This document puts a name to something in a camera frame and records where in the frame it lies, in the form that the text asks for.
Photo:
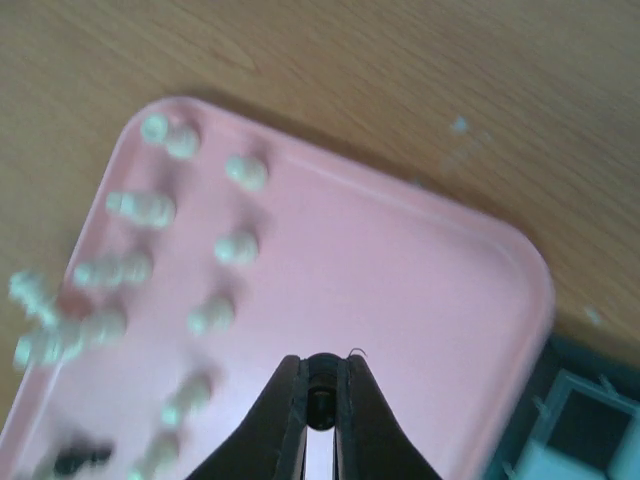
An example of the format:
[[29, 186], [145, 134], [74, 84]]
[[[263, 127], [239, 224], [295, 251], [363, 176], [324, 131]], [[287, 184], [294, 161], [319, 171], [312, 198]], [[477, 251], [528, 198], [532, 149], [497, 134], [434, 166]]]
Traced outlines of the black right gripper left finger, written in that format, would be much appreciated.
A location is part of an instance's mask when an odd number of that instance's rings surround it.
[[188, 480], [302, 479], [306, 455], [306, 362], [285, 357], [233, 433]]

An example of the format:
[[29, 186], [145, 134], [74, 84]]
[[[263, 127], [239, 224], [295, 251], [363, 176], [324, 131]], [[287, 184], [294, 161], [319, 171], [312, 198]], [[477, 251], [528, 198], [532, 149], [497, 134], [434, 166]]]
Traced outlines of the black pawn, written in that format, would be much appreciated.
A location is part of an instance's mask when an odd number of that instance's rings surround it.
[[75, 444], [61, 449], [54, 458], [52, 473], [57, 478], [72, 477], [83, 467], [106, 465], [114, 447], [109, 444]]
[[337, 369], [340, 358], [332, 353], [318, 353], [307, 358], [307, 425], [327, 431], [335, 425]]

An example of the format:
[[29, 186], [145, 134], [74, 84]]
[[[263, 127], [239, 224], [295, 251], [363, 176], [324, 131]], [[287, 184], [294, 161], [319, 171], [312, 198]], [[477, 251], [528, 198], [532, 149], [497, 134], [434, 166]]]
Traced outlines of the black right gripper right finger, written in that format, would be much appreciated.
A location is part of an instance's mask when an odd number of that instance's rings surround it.
[[349, 356], [338, 364], [333, 477], [440, 477], [405, 435], [360, 355]]

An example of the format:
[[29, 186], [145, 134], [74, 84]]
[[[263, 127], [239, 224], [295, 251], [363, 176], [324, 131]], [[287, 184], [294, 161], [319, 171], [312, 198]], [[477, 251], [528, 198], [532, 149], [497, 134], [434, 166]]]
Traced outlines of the white king chess piece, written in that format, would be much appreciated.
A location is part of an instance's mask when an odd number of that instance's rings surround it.
[[24, 270], [14, 273], [9, 280], [9, 298], [18, 302], [26, 316], [36, 318], [45, 328], [56, 328], [63, 320], [43, 274]]

